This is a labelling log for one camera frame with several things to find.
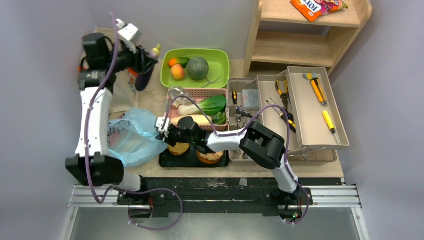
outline shelf board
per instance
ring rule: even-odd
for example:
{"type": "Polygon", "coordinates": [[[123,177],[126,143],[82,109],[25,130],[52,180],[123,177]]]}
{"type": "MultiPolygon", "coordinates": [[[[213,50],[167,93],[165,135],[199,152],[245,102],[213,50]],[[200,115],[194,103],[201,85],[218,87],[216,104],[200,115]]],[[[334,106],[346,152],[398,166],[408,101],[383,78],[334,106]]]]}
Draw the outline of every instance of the shelf board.
{"type": "Polygon", "coordinates": [[[335,27],[361,27],[354,0],[343,0],[349,9],[342,9],[325,16],[318,17],[315,21],[308,21],[290,2],[290,0],[263,0],[261,21],[310,24],[335,27]]]}
{"type": "Polygon", "coordinates": [[[258,31],[252,61],[333,67],[326,36],[258,31]]]}

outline bread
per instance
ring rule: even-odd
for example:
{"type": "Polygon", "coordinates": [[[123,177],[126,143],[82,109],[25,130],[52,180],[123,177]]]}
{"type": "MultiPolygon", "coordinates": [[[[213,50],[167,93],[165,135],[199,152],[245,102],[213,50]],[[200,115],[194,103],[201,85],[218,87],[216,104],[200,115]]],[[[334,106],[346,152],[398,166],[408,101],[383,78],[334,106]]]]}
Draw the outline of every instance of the bread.
{"type": "Polygon", "coordinates": [[[197,158],[204,164],[216,164],[223,158],[224,152],[219,151],[215,153],[203,154],[199,151],[196,151],[196,155],[197,158]]]}
{"type": "Polygon", "coordinates": [[[174,156],[181,156],[189,150],[190,144],[177,142],[175,146],[168,145],[169,152],[174,156]]]}

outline peach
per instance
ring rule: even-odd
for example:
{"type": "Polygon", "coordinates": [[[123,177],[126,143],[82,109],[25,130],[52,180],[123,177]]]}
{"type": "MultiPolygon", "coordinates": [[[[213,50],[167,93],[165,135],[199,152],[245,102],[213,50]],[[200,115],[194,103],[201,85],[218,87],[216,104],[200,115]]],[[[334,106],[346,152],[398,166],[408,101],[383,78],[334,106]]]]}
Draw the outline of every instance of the peach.
{"type": "Polygon", "coordinates": [[[171,68],[171,75],[175,80],[181,80],[186,76],[184,69],[180,64],[174,65],[171,68]]]}

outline black tray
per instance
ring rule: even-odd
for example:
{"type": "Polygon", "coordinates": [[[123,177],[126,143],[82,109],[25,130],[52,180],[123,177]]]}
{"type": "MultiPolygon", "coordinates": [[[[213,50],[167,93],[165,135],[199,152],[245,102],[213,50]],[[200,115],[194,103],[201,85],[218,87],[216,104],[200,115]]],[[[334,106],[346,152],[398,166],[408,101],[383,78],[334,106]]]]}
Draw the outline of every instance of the black tray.
{"type": "Polygon", "coordinates": [[[229,163],[228,151],[224,151],[221,160],[215,164],[203,163],[198,159],[193,146],[181,156],[172,155],[168,149],[159,155],[159,165],[163,168],[224,168],[229,163]]]}

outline yellow screwdriver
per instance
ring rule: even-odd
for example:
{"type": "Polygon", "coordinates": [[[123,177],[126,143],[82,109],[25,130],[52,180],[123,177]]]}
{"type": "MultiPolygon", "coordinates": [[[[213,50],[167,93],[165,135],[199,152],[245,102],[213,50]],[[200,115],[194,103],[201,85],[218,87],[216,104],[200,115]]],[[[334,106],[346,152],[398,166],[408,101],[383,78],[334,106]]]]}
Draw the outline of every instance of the yellow screwdriver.
{"type": "Polygon", "coordinates": [[[329,115],[329,112],[328,111],[323,111],[322,112],[322,115],[324,116],[324,120],[327,123],[328,128],[330,129],[331,133],[334,134],[334,137],[335,137],[335,140],[337,141],[337,144],[340,145],[340,140],[337,137],[336,128],[333,125],[333,122],[331,120],[331,117],[329,115]]]}

